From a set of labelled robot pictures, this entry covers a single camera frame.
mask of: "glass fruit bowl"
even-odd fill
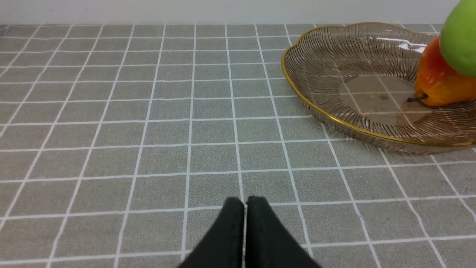
[[[284,75],[324,124],[382,149],[436,154],[476,145],[476,101],[430,108],[415,97],[418,61],[436,36],[386,23],[319,27],[281,59]]]

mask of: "white grid line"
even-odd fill
[[[195,49],[197,48],[197,26],[193,26],[193,67],[192,67],[192,85],[191,85],[191,93],[190,93],[190,122],[188,124],[188,148],[187,148],[187,174],[185,175],[185,202],[184,202],[184,212],[183,212],[183,222],[182,222],[182,243],[181,249],[182,252],[187,247],[187,223],[188,223],[188,196],[190,192],[190,165],[191,165],[191,158],[192,158],[192,126],[193,121],[193,97],[194,97],[194,79],[195,79]],[[180,255],[180,261],[185,259],[185,252]]]
[[[63,41],[64,41],[64,39],[58,44],[57,48],[60,47],[60,45],[62,44]],[[50,56],[50,59],[48,60],[48,63],[51,62],[51,60],[53,59],[54,55],[55,55],[55,53],[53,53],[53,54]],[[46,68],[47,68],[47,66],[48,66],[48,63],[47,63],[47,65],[43,68],[43,70],[38,74],[38,76],[37,76],[37,78],[36,78],[35,81],[38,81],[38,80],[40,79],[40,77],[41,77],[41,75],[43,74],[43,72],[45,72],[45,70],[46,70]],[[24,101],[28,98],[28,95],[31,94],[31,92],[32,92],[34,86],[35,86],[35,83],[33,83],[33,84],[31,85],[30,90],[28,91],[27,95],[26,95],[25,98],[23,99]],[[73,87],[70,89],[68,97],[71,95],[72,91],[73,91]],[[12,115],[11,118],[9,119],[8,123],[3,127],[3,129],[2,129],[2,131],[1,131],[1,133],[0,133],[0,138],[3,136],[3,134],[4,134],[5,131],[7,130],[8,124],[11,123],[11,122],[13,121],[13,118],[17,115],[17,113],[18,113],[18,111],[20,110],[21,106],[22,106],[22,104],[18,105],[17,110],[13,113],[13,115]],[[56,119],[55,119],[56,122],[57,122],[58,119],[60,118],[59,115],[60,115],[61,111],[64,109],[65,106],[66,106],[66,101],[63,103],[62,107],[60,108],[60,112],[59,112],[58,115],[56,116]],[[15,206],[15,203],[17,202],[17,200],[18,200],[18,198],[19,198],[19,196],[20,196],[20,193],[21,193],[22,189],[23,189],[24,186],[25,186],[28,177],[30,176],[31,172],[33,171],[33,167],[35,166],[36,162],[38,161],[38,159],[39,159],[39,157],[40,157],[41,149],[45,147],[46,142],[47,142],[49,136],[50,136],[51,133],[53,132],[53,128],[54,128],[54,124],[51,125],[50,130],[49,130],[49,132],[48,132],[48,134],[47,134],[47,136],[46,136],[45,141],[42,143],[40,150],[37,152],[37,154],[36,154],[36,156],[35,156],[33,162],[31,163],[31,165],[30,165],[30,167],[29,167],[29,169],[28,169],[27,174],[25,175],[24,179],[22,180],[22,183],[21,183],[20,187],[18,188],[18,190],[17,190],[17,192],[16,192],[16,194],[15,194],[15,196],[14,196],[12,202],[10,203],[9,208],[7,209],[7,212],[5,212],[5,216],[8,216],[8,215],[11,213],[11,211],[13,210],[13,207]],[[2,220],[2,222],[1,222],[1,224],[0,224],[0,231],[2,230],[2,228],[3,228],[4,226],[5,226],[5,220]]]
[[[476,239],[476,235],[467,236],[447,236],[447,237],[416,237],[416,238],[404,238],[404,239],[392,239],[392,240],[377,240],[377,241],[355,241],[355,242],[337,242],[337,243],[322,243],[322,244],[309,244],[301,245],[303,248],[317,248],[317,247],[342,247],[342,246],[368,246],[368,245],[382,245],[382,244],[401,244],[411,242],[423,242],[423,241],[453,241],[463,239]],[[190,253],[190,250],[186,251],[162,251],[162,252],[141,252],[141,253],[122,253],[120,258],[131,257],[151,257],[151,256],[177,256]],[[75,261],[75,260],[95,260],[95,259],[114,259],[116,255],[95,255],[95,256],[75,256],[75,257],[60,257],[54,258],[53,262],[60,261]],[[50,259],[38,258],[38,259],[20,259],[20,260],[6,260],[0,261],[0,266],[3,265],[16,265],[16,264],[33,264],[33,263],[46,263]]]
[[[103,26],[101,27],[100,31],[99,31],[99,34],[98,36],[100,35],[100,33],[102,32],[102,29],[103,29]],[[130,35],[132,36],[134,32],[134,26],[132,27],[132,30],[131,30],[131,33]],[[130,45],[130,39],[128,41],[128,44],[127,44],[127,48],[129,47]],[[124,60],[126,59],[126,55],[127,55],[127,52],[124,53],[123,57],[122,57],[122,63],[124,63]],[[119,74],[120,74],[120,70],[121,70],[121,67],[118,68],[117,70],[117,73],[116,73],[116,80],[117,78],[119,77]],[[113,86],[112,86],[112,90],[109,94],[109,99],[110,100],[112,98],[112,94],[114,93],[114,89],[116,87],[116,82],[114,82]],[[81,173],[79,175],[79,179],[76,183],[76,187],[74,189],[74,192],[73,192],[73,196],[71,197],[71,200],[69,202],[69,205],[68,205],[68,208],[66,210],[66,216],[63,218],[63,221],[61,223],[61,226],[59,228],[59,232],[58,232],[58,235],[56,236],[55,240],[54,240],[54,243],[53,243],[53,247],[51,249],[51,254],[50,254],[50,260],[48,261],[48,264],[46,266],[46,268],[50,268],[51,267],[51,263],[52,263],[52,259],[54,258],[55,256],[55,253],[56,253],[56,249],[58,247],[58,242],[61,238],[61,235],[63,234],[63,231],[64,231],[64,228],[66,226],[66,223],[68,221],[68,215],[71,213],[71,209],[73,207],[73,204],[74,204],[74,200],[76,199],[76,195],[78,194],[78,191],[79,191],[79,187],[81,185],[81,179],[82,177],[84,176],[84,172],[86,171],[86,166],[88,165],[88,162],[89,162],[89,158],[91,157],[91,153],[92,153],[92,148],[96,142],[96,139],[99,135],[99,131],[101,129],[101,125],[102,125],[102,121],[104,120],[104,117],[106,116],[106,112],[108,110],[108,106],[109,106],[109,101],[106,102],[106,106],[104,107],[104,110],[102,112],[102,116],[101,116],[101,120],[99,121],[99,124],[98,124],[98,127],[96,129],[96,133],[94,134],[94,138],[91,142],[91,148],[88,150],[88,154],[86,155],[86,159],[84,160],[84,164],[83,164],[83,167],[82,167],[82,170],[81,170]]]
[[[388,198],[388,199],[369,199],[369,200],[342,200],[342,201],[321,201],[321,202],[301,202],[301,206],[328,206],[328,205],[346,205],[346,204],[374,204],[374,203],[392,203],[392,202],[406,202],[407,199],[410,201],[422,201],[422,200],[446,200],[446,199],[459,199],[459,198],[476,198],[476,195],[466,195],[466,196],[426,196],[426,197],[409,197],[409,198]],[[285,202],[285,203],[269,203],[270,206],[298,206],[296,202]],[[213,210],[221,209],[222,206],[197,206],[197,207],[188,207],[188,211],[198,211],[198,210]],[[185,208],[158,208],[158,209],[142,209],[142,210],[129,210],[129,214],[147,214],[147,213],[157,213],[157,212],[184,212]],[[25,216],[8,216],[0,217],[0,219],[5,220],[20,220],[20,219],[39,219],[39,218],[58,218],[58,217],[82,217],[82,216],[105,216],[105,215],[123,215],[126,211],[97,211],[97,212],[78,212],[70,214],[38,214],[38,215],[25,215]]]
[[[35,32],[33,33],[33,35],[28,38],[28,41],[26,41],[25,45],[23,46],[23,48],[21,48],[20,51],[18,51],[18,52],[13,52],[13,53],[16,53],[17,55],[15,56],[15,58],[13,58],[13,60],[10,61],[10,63],[8,64],[8,66],[2,67],[2,68],[5,68],[5,70],[3,70],[3,71],[0,73],[0,77],[2,77],[2,76],[7,72],[8,68],[10,68],[11,65],[18,59],[18,57],[20,57],[20,55],[25,51],[25,49],[28,47],[28,45],[29,45],[31,39],[33,39],[33,36],[40,30],[40,28],[41,28],[41,25],[39,25],[39,26],[36,28],[36,30],[35,30]]]
[[[393,179],[395,180],[395,182],[397,183],[398,185],[398,188],[400,188],[400,191],[402,192],[403,194],[403,197],[404,199],[406,200],[407,204],[408,204],[408,207],[410,208],[410,210],[413,212],[413,214],[415,214],[417,220],[418,220],[418,224],[420,225],[420,228],[423,232],[423,234],[425,235],[425,237],[428,239],[428,242],[431,246],[431,248],[433,249],[435,255],[436,255],[436,258],[438,258],[438,261],[440,262],[440,265],[442,268],[446,268],[446,264],[445,262],[443,261],[443,258],[441,257],[438,249],[436,248],[435,244],[433,243],[432,240],[430,240],[430,236],[428,235],[428,233],[426,232],[426,229],[425,229],[425,226],[423,225],[423,220],[422,218],[420,217],[420,214],[418,214],[418,212],[415,210],[415,208],[413,207],[412,203],[410,202],[410,199],[408,198],[408,195],[407,193],[405,192],[405,190],[403,189],[401,183],[400,183],[400,180],[398,179],[397,175],[395,174],[393,168],[390,166],[390,162],[388,161],[387,157],[385,156],[384,154],[384,151],[382,149],[378,149],[380,151],[380,154],[382,155],[382,157],[384,158],[384,161],[385,163],[387,164],[388,166],[388,169],[390,170],[390,173],[392,174],[392,177]]]
[[[239,63],[230,63],[230,65],[261,65],[260,62],[239,62]],[[267,62],[266,64],[280,64],[279,62]],[[161,66],[228,66],[227,63],[175,63],[175,64],[160,64]],[[79,68],[82,65],[50,65],[48,67],[52,68]],[[87,64],[86,67],[119,67],[120,65],[116,64]],[[123,67],[156,67],[156,64],[125,64]],[[27,68],[42,68],[44,65],[28,65],[28,66],[0,66],[0,68],[10,68],[10,69],[27,69]]]
[[[285,80],[284,77],[276,77],[276,78],[269,78],[270,80]],[[232,78],[233,81],[261,81],[266,80],[264,78]],[[191,79],[184,79],[184,80],[157,80],[156,82],[191,82]],[[216,82],[216,81],[228,81],[228,79],[195,79],[196,82]],[[36,84],[66,84],[66,83],[73,83],[74,81],[38,81]],[[79,83],[111,83],[114,82],[113,80],[82,80],[78,81]],[[150,80],[121,80],[116,81],[120,83],[138,83],[138,82],[153,82]],[[10,84],[32,84],[34,82],[0,82],[2,85],[10,85]]]
[[[253,119],[276,119],[276,118],[310,118],[311,115],[295,115],[295,116],[258,116],[258,117],[238,117],[236,120],[253,120]],[[179,118],[179,119],[155,119],[149,120],[149,122],[181,122],[189,121],[189,118]],[[227,121],[233,120],[233,118],[193,118],[192,121]],[[74,121],[74,122],[57,122],[57,123],[11,123],[11,124],[0,124],[0,125],[10,125],[10,126],[26,126],[26,125],[60,125],[60,124],[98,124],[99,121]],[[145,123],[145,120],[120,120],[120,121],[104,121],[103,124],[116,124],[116,123]]]
[[[63,37],[48,37],[48,38],[40,38],[40,37],[33,37],[34,34],[31,37],[16,37],[16,36],[2,36],[0,37],[0,40],[2,38],[5,39],[35,39],[35,40],[61,40]],[[300,35],[290,35],[292,37],[299,37]],[[283,35],[266,35],[266,36],[259,36],[259,38],[284,38],[286,36]],[[225,39],[225,36],[221,37],[196,37],[196,39]],[[233,38],[233,39],[250,39],[250,38],[256,38],[256,35],[254,36],[229,36],[228,38]],[[66,39],[72,39],[72,40],[94,40],[94,37],[68,37],[66,36]],[[99,39],[128,39],[128,37],[99,37]],[[188,40],[193,40],[193,37],[140,37],[140,36],[134,36],[132,37],[132,40],[135,39],[188,39]]]
[[[235,110],[235,97],[233,93],[233,81],[231,80],[231,63],[230,63],[230,51],[228,46],[228,27],[225,25],[225,44],[227,46],[227,61],[228,61],[228,78],[230,80],[230,97],[231,97],[231,112],[233,118],[233,134],[235,136],[235,150],[236,150],[236,158],[237,158],[237,170],[238,170],[238,186],[239,186],[239,195],[240,199],[243,203],[246,202],[245,194],[243,191],[243,177],[241,175],[241,159],[239,153],[239,141],[238,141],[238,126],[237,126],[237,119],[236,119],[236,110]]]
[[[435,27],[433,25],[431,25],[431,28],[433,29],[433,31],[435,31],[435,34],[438,35],[438,31],[436,31]],[[461,198],[461,195],[458,193],[458,191],[456,190],[455,186],[451,183],[451,181],[449,180],[448,176],[446,175],[446,173],[443,171],[443,169],[441,168],[440,164],[438,163],[438,161],[436,160],[436,158],[432,155],[431,156],[431,159],[433,160],[433,162],[435,162],[436,166],[438,167],[438,170],[440,171],[441,175],[443,176],[443,178],[445,178],[445,180],[448,182],[448,185],[451,187],[451,189],[453,190],[453,192],[456,194],[456,196],[458,197],[459,201],[463,204],[463,206],[471,213],[471,215],[473,215],[473,219],[475,220],[476,222],[476,214],[475,212],[466,204],[466,202]]]
[[[476,161],[453,161],[453,162],[443,162],[439,163],[439,165],[452,165],[452,164],[474,164]],[[390,165],[390,167],[412,167],[412,166],[429,166],[434,165],[435,163],[424,163],[424,164],[399,164],[399,165]],[[371,168],[387,168],[387,165],[367,165],[367,166],[341,166],[341,169],[371,169]],[[301,167],[301,168],[291,168],[291,171],[311,171],[311,170],[339,170],[337,166],[331,167]],[[249,169],[249,170],[241,170],[242,173],[260,173],[260,172],[280,172],[280,171],[288,171],[287,168],[277,168],[277,169]],[[141,178],[148,178],[148,177],[163,177],[163,176],[183,176],[186,175],[186,172],[178,172],[178,173],[159,173],[159,174],[143,174],[137,175],[137,177]],[[209,172],[190,172],[190,175],[225,175],[225,174],[238,174],[237,170],[233,171],[209,171]],[[132,178],[133,175],[111,175],[111,176],[94,176],[94,177],[83,177],[82,180],[99,180],[99,179],[113,179],[113,178]],[[41,178],[41,179],[28,179],[27,182],[45,182],[45,181],[69,181],[69,180],[77,180],[78,177],[69,177],[69,178]],[[2,183],[21,183],[23,180],[0,180],[0,184]]]
[[[326,138],[329,138],[329,135],[327,133],[327,130],[324,126],[323,123],[321,123],[321,126],[322,126],[322,129],[324,131],[324,134],[326,135]],[[380,265],[380,261],[378,259],[378,256],[377,256],[377,253],[375,252],[375,249],[371,243],[371,239],[370,239],[370,236],[368,235],[368,232],[367,232],[367,228],[365,226],[365,221],[364,221],[364,217],[362,216],[362,214],[360,213],[358,207],[357,207],[357,203],[354,199],[354,196],[352,195],[352,191],[350,190],[350,186],[349,186],[349,183],[347,182],[347,179],[346,179],[346,176],[344,175],[344,171],[343,171],[343,168],[340,166],[340,161],[339,159],[337,158],[337,154],[336,154],[336,151],[334,150],[334,147],[332,145],[332,142],[330,140],[327,141],[328,144],[329,144],[329,148],[331,150],[331,153],[334,157],[334,160],[336,162],[336,165],[337,165],[337,169],[339,170],[339,173],[340,173],[340,176],[342,178],[342,181],[344,182],[344,185],[346,186],[346,190],[347,190],[347,193],[349,195],[349,198],[350,200],[352,201],[352,206],[354,207],[354,210],[360,220],[360,224],[362,226],[362,230],[364,232],[364,235],[365,235],[365,238],[366,240],[369,242],[369,247],[370,247],[370,251],[372,252],[372,256],[374,257],[374,261],[375,261],[375,264],[377,265],[377,268],[381,268],[381,265]]]
[[[165,36],[165,29],[166,29],[166,27],[164,26],[163,29],[162,29],[162,36]],[[164,45],[164,41],[162,39],[160,47],[162,48],[163,45]],[[159,72],[159,63],[160,63],[161,56],[162,56],[162,53],[160,52],[159,53],[159,58],[157,59],[157,66],[156,66],[156,69],[155,69],[154,80],[157,80],[157,74]],[[124,217],[122,219],[121,229],[119,231],[119,239],[118,239],[118,245],[117,245],[117,249],[116,249],[116,257],[114,259],[114,268],[117,268],[118,265],[119,265],[119,257],[120,257],[120,253],[121,253],[122,240],[123,240],[123,236],[124,236],[124,231],[126,229],[127,219],[128,219],[128,216],[129,216],[130,205],[132,204],[132,197],[134,195],[134,189],[135,189],[135,185],[136,185],[136,181],[137,181],[137,174],[139,172],[140,160],[141,160],[141,157],[142,157],[142,150],[144,148],[144,142],[145,142],[145,139],[146,139],[147,126],[148,126],[148,122],[149,122],[150,111],[151,111],[151,108],[152,108],[152,99],[153,99],[153,96],[154,96],[154,92],[155,92],[155,82],[152,85],[152,90],[151,90],[151,93],[150,93],[149,105],[147,107],[146,122],[145,122],[144,128],[142,130],[142,138],[141,138],[141,141],[140,141],[139,152],[138,152],[138,155],[137,155],[136,167],[135,167],[135,170],[134,170],[134,177],[132,178],[132,183],[131,183],[130,191],[129,191],[129,197],[128,197],[127,204],[126,204],[126,210],[124,212]]]
[[[261,51],[267,52],[267,51],[285,51],[286,48],[273,48],[273,49],[262,49]],[[214,49],[214,50],[200,50],[197,49],[197,52],[226,52],[224,49]],[[247,51],[255,51],[258,52],[259,50],[257,49],[230,49],[230,52],[247,52]],[[48,53],[48,52],[54,52],[51,50],[45,50],[45,51],[24,51],[23,53],[30,53],[30,54],[41,54],[41,53]],[[82,50],[58,50],[58,52],[67,52],[67,53],[87,53],[88,51],[82,51]],[[94,50],[93,53],[96,52],[124,52],[124,50]],[[159,52],[158,50],[131,50],[130,52]],[[182,50],[163,50],[162,52],[193,52],[193,50],[190,49],[182,49]],[[19,51],[11,51],[11,52],[0,52],[0,54],[16,54],[19,53]]]
[[[291,162],[289,160],[288,151],[286,149],[286,143],[284,142],[284,135],[283,135],[283,131],[282,131],[282,128],[281,128],[281,123],[279,122],[279,119],[278,119],[278,110],[276,109],[276,104],[275,104],[274,97],[273,97],[273,91],[271,89],[271,82],[269,81],[269,78],[268,78],[268,70],[267,70],[267,67],[266,67],[266,64],[265,64],[263,51],[261,51],[261,42],[260,42],[259,37],[258,37],[258,27],[257,27],[257,25],[255,25],[255,31],[256,31],[256,40],[258,41],[258,47],[260,49],[259,54],[261,56],[261,61],[263,63],[263,68],[264,68],[264,71],[265,71],[265,77],[266,77],[266,80],[267,80],[266,82],[268,84],[269,95],[271,96],[271,102],[273,104],[273,111],[274,111],[274,115],[276,116],[276,123],[278,125],[279,138],[281,140],[281,145],[283,147],[284,158],[286,159],[287,171],[289,173],[289,178],[291,180],[291,186],[293,188],[294,198],[296,199],[296,203],[297,203],[297,210],[299,212],[299,217],[301,219],[301,224],[302,224],[303,233],[304,233],[304,240],[306,241],[306,245],[309,245],[310,241],[309,241],[309,234],[307,232],[306,219],[304,218],[304,213],[302,211],[302,207],[301,207],[301,204],[300,204],[300,201],[299,201],[298,190],[296,188],[296,182],[294,181],[294,174],[291,170]],[[314,253],[310,249],[308,250],[308,254],[312,258],[314,257]]]

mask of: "grid pattern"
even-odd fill
[[[389,153],[316,122],[279,63],[313,27],[9,26],[0,267],[175,267],[249,195],[324,267],[472,267],[476,151]]]

